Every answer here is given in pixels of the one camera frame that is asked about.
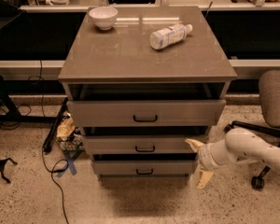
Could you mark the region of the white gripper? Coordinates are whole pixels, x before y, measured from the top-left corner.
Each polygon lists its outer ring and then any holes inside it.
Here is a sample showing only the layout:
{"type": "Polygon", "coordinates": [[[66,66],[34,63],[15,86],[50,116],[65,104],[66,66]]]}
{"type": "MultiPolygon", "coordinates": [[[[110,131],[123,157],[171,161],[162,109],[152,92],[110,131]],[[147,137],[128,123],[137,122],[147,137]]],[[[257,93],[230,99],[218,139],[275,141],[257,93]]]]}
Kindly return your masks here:
{"type": "Polygon", "coordinates": [[[203,189],[212,179],[213,170],[229,162],[225,141],[204,144],[195,139],[186,139],[185,142],[190,145],[194,152],[199,151],[199,161],[204,170],[200,171],[200,178],[196,188],[203,189]]]}

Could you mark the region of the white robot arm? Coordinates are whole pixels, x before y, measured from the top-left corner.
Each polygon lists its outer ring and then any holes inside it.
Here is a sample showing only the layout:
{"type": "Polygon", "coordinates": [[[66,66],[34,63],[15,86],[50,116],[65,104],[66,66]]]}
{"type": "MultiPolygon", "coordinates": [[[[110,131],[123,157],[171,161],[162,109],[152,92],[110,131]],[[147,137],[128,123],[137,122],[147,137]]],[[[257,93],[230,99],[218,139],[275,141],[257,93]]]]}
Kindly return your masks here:
{"type": "Polygon", "coordinates": [[[215,143],[205,144],[195,139],[185,142],[198,155],[201,174],[198,189],[207,185],[216,169],[229,163],[258,161],[280,174],[280,147],[267,143],[247,129],[231,129],[224,139],[215,143]]]}

